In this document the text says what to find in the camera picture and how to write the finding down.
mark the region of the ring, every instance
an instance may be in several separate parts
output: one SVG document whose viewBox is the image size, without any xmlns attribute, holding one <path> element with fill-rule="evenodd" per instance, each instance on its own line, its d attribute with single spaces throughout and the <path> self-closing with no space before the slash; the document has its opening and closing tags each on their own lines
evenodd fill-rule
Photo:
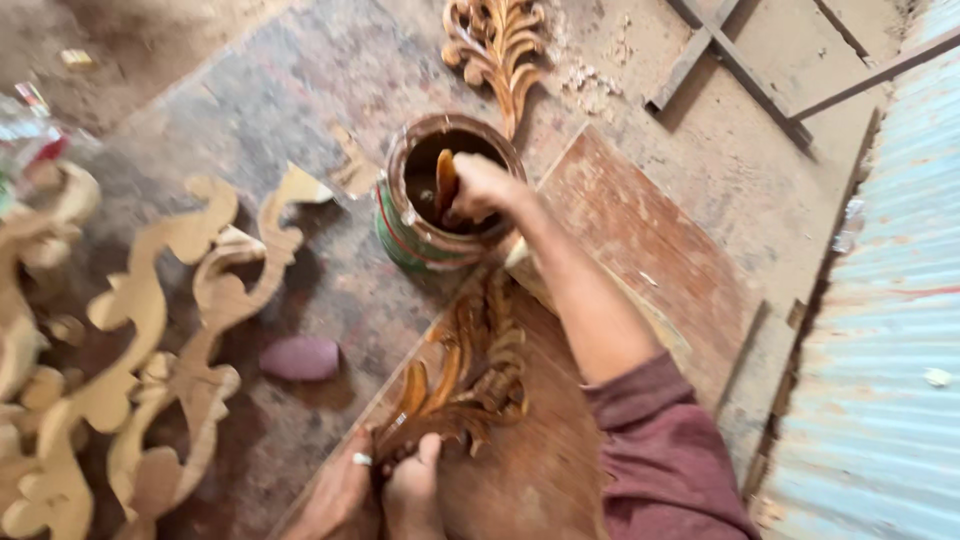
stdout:
<svg viewBox="0 0 960 540">
<path fill-rule="evenodd" d="M 357 465 L 373 466 L 373 458 L 366 454 L 360 454 L 359 452 L 353 455 L 353 462 Z"/>
</svg>

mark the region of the green paint can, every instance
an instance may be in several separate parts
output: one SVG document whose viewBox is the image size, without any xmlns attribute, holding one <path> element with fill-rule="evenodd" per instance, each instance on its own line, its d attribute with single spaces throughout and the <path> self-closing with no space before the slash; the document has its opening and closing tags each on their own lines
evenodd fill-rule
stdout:
<svg viewBox="0 0 960 540">
<path fill-rule="evenodd" d="M 397 265 L 413 271 L 448 271 L 479 262 L 513 230 L 494 214 L 455 229 L 435 215 L 437 157 L 444 149 L 482 154 L 527 182 L 516 149 L 496 129 L 464 114 L 424 116 L 394 137 L 378 179 L 376 233 Z"/>
</svg>

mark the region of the pink sandpaper block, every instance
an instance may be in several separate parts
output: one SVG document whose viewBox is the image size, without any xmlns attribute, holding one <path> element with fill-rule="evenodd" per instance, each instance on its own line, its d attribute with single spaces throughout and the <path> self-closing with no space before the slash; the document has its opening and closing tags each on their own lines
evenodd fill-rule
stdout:
<svg viewBox="0 0 960 540">
<path fill-rule="evenodd" d="M 274 343 L 260 356 L 260 369 L 287 380 L 324 380 L 337 374 L 340 348 L 325 337 L 299 335 Z"/>
</svg>

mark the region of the maroon sleeve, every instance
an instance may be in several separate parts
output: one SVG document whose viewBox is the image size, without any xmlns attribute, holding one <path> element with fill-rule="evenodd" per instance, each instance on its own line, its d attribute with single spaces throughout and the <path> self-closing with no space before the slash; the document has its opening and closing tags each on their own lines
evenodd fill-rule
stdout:
<svg viewBox="0 0 960 540">
<path fill-rule="evenodd" d="M 730 457 L 693 387 L 664 352 L 584 392 L 608 439 L 600 463 L 612 540 L 759 540 Z"/>
</svg>

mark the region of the paint can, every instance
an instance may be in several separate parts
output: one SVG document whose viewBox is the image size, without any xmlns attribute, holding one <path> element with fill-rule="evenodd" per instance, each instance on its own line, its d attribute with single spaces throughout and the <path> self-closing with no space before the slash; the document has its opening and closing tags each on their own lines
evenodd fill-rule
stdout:
<svg viewBox="0 0 960 540">
<path fill-rule="evenodd" d="M 376 233 L 397 265 L 413 271 L 449 271 L 479 262 L 513 230 L 498 214 L 482 223 L 442 227 L 435 215 L 437 157 L 482 154 L 527 183 L 516 149 L 492 126 L 460 113 L 431 114 L 394 137 L 387 168 L 377 180 Z"/>
</svg>

